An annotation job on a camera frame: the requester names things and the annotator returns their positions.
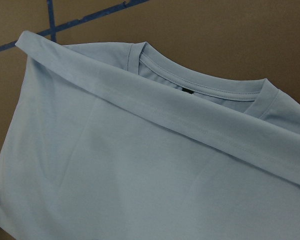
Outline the light blue t-shirt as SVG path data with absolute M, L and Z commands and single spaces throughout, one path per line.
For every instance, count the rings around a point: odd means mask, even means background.
M 20 240 L 300 240 L 300 105 L 267 79 L 187 69 L 147 42 L 25 31 L 0 153 Z

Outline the brown paper table cover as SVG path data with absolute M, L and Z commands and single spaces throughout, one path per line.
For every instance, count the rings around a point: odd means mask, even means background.
M 0 0 L 0 46 L 132 0 Z M 149 0 L 56 33 L 61 45 L 147 41 L 167 58 L 233 80 L 268 78 L 300 103 L 300 0 Z M 0 151 L 26 55 L 0 52 Z

